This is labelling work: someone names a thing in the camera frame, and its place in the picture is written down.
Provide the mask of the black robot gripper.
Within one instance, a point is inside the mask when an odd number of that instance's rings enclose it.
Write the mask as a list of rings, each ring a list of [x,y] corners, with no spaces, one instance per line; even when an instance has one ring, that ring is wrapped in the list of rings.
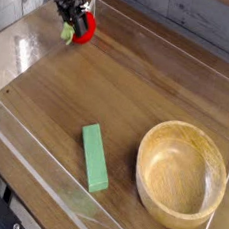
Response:
[[[55,0],[58,12],[67,23],[73,22],[77,37],[88,31],[87,13],[83,9],[85,0]]]

